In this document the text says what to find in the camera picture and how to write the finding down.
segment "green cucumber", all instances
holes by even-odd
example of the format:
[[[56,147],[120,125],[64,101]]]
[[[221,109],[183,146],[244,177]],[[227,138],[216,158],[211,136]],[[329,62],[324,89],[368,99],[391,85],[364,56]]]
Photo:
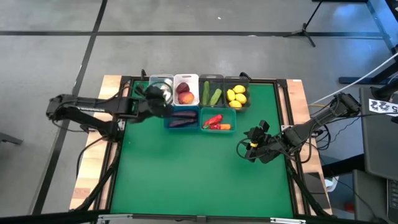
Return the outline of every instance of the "green cucumber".
[[[210,106],[214,106],[217,104],[218,100],[220,99],[221,94],[223,93],[222,90],[216,89],[213,96],[210,99]]]
[[[207,105],[209,103],[209,97],[210,97],[210,82],[205,81],[203,84],[203,93],[201,95],[202,105]]]

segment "green table surface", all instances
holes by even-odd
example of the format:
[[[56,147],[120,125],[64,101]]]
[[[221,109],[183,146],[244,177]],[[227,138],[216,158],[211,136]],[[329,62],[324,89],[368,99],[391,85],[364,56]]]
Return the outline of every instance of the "green table surface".
[[[292,218],[284,158],[262,164],[236,154],[261,119],[270,134],[280,131],[274,86],[250,84],[250,93],[233,134],[170,132],[160,118],[128,124],[111,212]]]

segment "purple eggplant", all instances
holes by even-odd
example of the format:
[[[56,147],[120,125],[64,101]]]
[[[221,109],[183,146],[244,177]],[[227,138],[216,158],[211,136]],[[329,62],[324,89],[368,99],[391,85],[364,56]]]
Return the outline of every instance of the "purple eggplant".
[[[196,111],[176,111],[172,113],[174,118],[197,118],[198,113]]]
[[[169,128],[179,128],[179,127],[184,127],[189,124],[193,124],[198,122],[197,119],[180,119],[176,121],[172,121],[169,123]]]

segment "red pepper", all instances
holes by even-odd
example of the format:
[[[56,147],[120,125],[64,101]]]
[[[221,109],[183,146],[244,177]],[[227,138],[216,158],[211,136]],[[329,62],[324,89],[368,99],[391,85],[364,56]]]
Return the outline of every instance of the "red pepper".
[[[220,130],[221,125],[220,124],[212,124],[212,125],[210,125],[210,129],[211,130]]]
[[[218,124],[223,120],[223,115],[218,114],[210,119],[208,119],[204,124],[203,124],[203,129],[208,128],[212,124]]]

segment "tripod stand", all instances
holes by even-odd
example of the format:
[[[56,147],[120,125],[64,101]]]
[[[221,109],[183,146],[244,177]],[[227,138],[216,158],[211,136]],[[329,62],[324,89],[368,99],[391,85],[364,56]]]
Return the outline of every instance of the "tripod stand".
[[[318,11],[318,9],[319,9],[319,6],[321,6],[322,2],[323,2],[323,0],[321,0],[321,1],[318,3],[318,6],[317,6],[317,8],[314,10],[314,12],[312,13],[310,19],[308,20],[308,22],[306,22],[306,23],[303,24],[303,27],[302,27],[300,30],[296,30],[296,31],[294,31],[294,32],[291,32],[290,34],[287,34],[287,35],[285,35],[284,37],[291,37],[291,36],[295,36],[295,35],[299,35],[299,36],[303,36],[303,35],[304,35],[304,36],[306,36],[306,37],[308,38],[308,40],[311,42],[312,47],[315,47],[315,43],[312,41],[310,35],[309,35],[308,32],[307,32],[307,27],[308,27],[308,25],[310,24],[310,22],[311,22],[312,18],[314,17],[315,13],[317,13],[317,11]]]

